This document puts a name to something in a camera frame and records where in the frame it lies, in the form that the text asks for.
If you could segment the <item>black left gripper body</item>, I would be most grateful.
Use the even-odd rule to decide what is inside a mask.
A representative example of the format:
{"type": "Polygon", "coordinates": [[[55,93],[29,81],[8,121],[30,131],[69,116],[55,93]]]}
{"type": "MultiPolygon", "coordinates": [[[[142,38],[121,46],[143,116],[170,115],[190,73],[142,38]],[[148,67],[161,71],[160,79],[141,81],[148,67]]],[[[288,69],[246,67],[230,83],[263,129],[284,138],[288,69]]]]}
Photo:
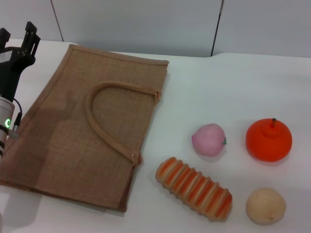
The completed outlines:
{"type": "Polygon", "coordinates": [[[0,96],[13,100],[23,70],[35,63],[34,49],[6,47],[0,49],[0,96]]]}

